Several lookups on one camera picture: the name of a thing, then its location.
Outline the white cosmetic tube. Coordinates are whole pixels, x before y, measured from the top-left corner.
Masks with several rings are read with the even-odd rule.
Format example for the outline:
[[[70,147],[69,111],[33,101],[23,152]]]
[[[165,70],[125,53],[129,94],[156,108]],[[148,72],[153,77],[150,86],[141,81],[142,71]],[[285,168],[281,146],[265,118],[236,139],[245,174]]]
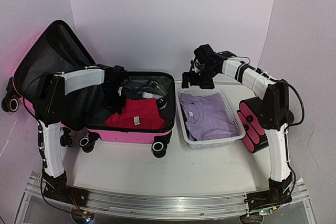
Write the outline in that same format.
[[[157,100],[157,99],[160,99],[160,98],[163,98],[163,97],[159,94],[143,92],[142,93],[142,98],[144,98],[144,99],[156,99]]]

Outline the white perforated plastic basket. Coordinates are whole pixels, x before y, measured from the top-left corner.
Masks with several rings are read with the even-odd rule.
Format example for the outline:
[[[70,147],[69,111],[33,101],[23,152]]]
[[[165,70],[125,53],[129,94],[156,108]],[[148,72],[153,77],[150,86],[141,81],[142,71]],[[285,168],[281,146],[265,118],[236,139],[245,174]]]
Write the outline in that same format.
[[[226,146],[245,137],[243,124],[224,88],[177,88],[184,141],[192,150]]]

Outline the red garment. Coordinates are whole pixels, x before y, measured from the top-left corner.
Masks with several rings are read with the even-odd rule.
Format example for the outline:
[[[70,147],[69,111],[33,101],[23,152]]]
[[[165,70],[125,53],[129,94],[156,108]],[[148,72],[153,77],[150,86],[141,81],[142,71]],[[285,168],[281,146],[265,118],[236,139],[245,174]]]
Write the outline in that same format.
[[[121,114],[115,113],[105,121],[105,126],[120,129],[160,130],[165,127],[157,108],[156,99],[127,99]]]

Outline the lilac purple shirt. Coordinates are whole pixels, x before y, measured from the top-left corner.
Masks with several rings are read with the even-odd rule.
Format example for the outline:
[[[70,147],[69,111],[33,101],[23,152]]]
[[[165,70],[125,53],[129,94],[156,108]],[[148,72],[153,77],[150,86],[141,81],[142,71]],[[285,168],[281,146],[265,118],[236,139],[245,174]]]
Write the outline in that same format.
[[[237,136],[220,93],[205,97],[182,93],[180,105],[186,116],[185,125],[192,141]]]

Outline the pink hard-shell kids suitcase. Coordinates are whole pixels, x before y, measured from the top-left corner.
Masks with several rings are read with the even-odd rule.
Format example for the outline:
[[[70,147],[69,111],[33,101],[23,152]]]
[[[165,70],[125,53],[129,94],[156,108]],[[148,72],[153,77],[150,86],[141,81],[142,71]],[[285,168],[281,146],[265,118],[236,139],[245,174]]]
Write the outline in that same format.
[[[89,153],[97,140],[145,143],[165,156],[175,120],[175,82],[164,72],[97,64],[70,26],[52,22],[9,78],[5,112],[24,105],[38,124],[60,123],[58,146],[73,146],[73,131]]]

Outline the pink and black drawer organizer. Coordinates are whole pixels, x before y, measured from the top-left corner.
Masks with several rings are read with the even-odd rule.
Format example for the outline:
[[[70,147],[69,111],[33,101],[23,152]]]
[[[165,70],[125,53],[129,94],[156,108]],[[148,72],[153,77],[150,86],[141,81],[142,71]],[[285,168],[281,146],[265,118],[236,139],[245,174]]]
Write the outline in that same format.
[[[257,118],[261,102],[262,100],[259,97],[242,100],[239,103],[239,110],[237,111],[245,130],[243,143],[251,153],[255,153],[268,146],[265,130]]]

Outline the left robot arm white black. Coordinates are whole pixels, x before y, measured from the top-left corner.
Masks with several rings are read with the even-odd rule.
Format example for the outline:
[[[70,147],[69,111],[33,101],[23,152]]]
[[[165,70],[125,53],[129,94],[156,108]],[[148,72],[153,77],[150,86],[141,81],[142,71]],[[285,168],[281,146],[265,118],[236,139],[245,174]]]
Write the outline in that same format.
[[[43,160],[42,176],[50,192],[42,195],[66,201],[84,189],[67,186],[67,175],[60,148],[70,144],[70,131],[89,130],[86,151],[91,151],[104,131],[123,131],[120,126],[106,126],[102,112],[121,114],[126,97],[118,90],[129,80],[121,66],[89,66],[66,72],[42,72],[39,68],[17,70],[13,84],[23,99],[33,105],[32,116],[38,123],[38,148]]]

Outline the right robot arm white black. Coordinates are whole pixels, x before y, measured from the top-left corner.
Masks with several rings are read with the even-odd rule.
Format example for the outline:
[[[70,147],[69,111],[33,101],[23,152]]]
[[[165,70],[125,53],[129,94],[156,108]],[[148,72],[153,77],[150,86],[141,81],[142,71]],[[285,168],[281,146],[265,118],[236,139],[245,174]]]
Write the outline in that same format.
[[[267,141],[271,171],[267,190],[247,194],[245,202],[249,209],[272,208],[291,202],[296,176],[289,164],[287,141],[288,127],[293,122],[288,82],[273,79],[230,51],[215,52],[209,44],[196,48],[194,55],[189,71],[182,74],[182,88],[213,89],[213,79],[221,73],[254,93],[254,97],[240,101],[238,111],[247,120],[246,129]]]

